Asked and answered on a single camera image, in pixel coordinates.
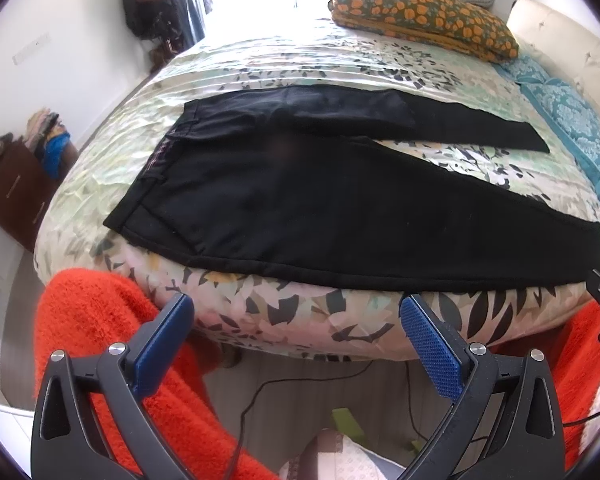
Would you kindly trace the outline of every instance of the baseboard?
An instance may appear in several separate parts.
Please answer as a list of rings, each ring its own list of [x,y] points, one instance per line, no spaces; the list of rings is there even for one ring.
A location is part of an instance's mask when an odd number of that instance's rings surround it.
[[[118,108],[121,104],[124,104],[136,92],[138,87],[142,86],[150,77],[151,76],[148,72],[139,75],[138,78],[136,78],[136,80],[130,85],[130,88],[120,92],[120,94],[97,115],[97,117],[91,122],[86,130],[84,130],[80,135],[72,135],[71,140],[74,146],[80,150],[89,140],[91,140],[93,134],[97,132],[98,128],[107,120],[107,118],[109,118],[116,108]]]

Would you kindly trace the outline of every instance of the blue cloth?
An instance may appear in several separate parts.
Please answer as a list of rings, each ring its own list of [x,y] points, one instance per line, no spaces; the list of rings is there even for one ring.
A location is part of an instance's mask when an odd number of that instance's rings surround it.
[[[70,134],[61,134],[51,139],[45,146],[45,156],[42,160],[42,167],[51,178],[58,178],[60,168],[60,156],[62,150],[69,142]]]
[[[600,118],[595,110],[568,83],[551,78],[529,56],[494,66],[520,85],[524,96],[574,156],[600,199]]]

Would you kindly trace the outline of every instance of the drawer handle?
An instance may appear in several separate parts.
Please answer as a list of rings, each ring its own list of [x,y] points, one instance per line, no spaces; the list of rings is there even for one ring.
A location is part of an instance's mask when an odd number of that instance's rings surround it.
[[[37,224],[38,223],[38,218],[40,218],[40,213],[42,213],[42,210],[45,208],[45,204],[46,202],[43,202],[42,204],[40,204],[40,209],[38,210],[38,214],[36,215],[36,217],[33,219],[33,223]]]
[[[13,184],[11,184],[9,191],[7,192],[7,198],[9,198],[11,196],[11,193],[13,193],[13,190],[16,189],[16,186],[18,185],[19,181],[20,181],[20,175],[18,175],[16,177],[15,182]]]

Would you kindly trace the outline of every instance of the wall switch plate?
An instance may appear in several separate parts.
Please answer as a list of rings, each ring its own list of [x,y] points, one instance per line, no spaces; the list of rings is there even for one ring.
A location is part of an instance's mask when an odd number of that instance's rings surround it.
[[[13,64],[20,65],[24,63],[29,57],[33,56],[33,54],[49,43],[51,43],[51,35],[48,32],[45,32],[42,36],[31,41],[16,53],[15,56],[13,56]]]

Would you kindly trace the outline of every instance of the black cable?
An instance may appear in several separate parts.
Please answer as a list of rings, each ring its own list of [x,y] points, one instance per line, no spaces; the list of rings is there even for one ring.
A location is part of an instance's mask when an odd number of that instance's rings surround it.
[[[409,373],[409,362],[405,361],[404,364],[407,368],[407,403],[409,409],[409,418],[411,419],[411,427],[413,428],[413,431],[415,431],[416,434],[426,442],[428,438],[418,431],[418,428],[416,428],[416,423],[413,420],[413,410],[411,409],[411,375]]]
[[[291,381],[294,381],[294,382],[307,381],[307,382],[312,382],[312,383],[322,383],[322,382],[327,382],[327,381],[342,381],[344,379],[352,379],[354,377],[358,377],[359,375],[362,375],[364,372],[369,370],[369,367],[373,363],[374,363],[374,361],[369,361],[368,364],[364,368],[362,368],[362,370],[360,370],[359,372],[356,372],[354,374],[347,375],[347,376],[330,377],[330,378],[324,378],[324,379],[296,377],[296,378],[288,378],[288,379],[272,379],[270,381],[263,382],[260,386],[258,386],[258,389],[253,394],[253,397],[251,397],[251,402],[247,405],[247,407],[240,414],[240,433],[238,434],[238,444],[235,446],[234,454],[231,456],[231,460],[229,460],[229,466],[227,467],[226,472],[224,473],[224,476],[222,477],[222,480],[230,480],[231,476],[234,474],[235,466],[238,463],[238,458],[240,457],[240,451],[242,450],[242,442],[244,441],[245,418],[247,416],[247,413],[249,413],[251,408],[253,408],[253,405],[256,403],[258,394],[262,391],[262,389],[265,386],[267,386],[267,384],[287,383],[287,382],[291,382]]]
[[[579,426],[581,424],[584,424],[585,422],[589,422],[590,420],[593,420],[594,418],[598,418],[599,416],[600,416],[600,411],[594,413],[593,415],[586,416],[585,418],[581,418],[580,420],[574,420],[573,422],[565,422],[562,425],[562,427],[570,428],[571,426]]]

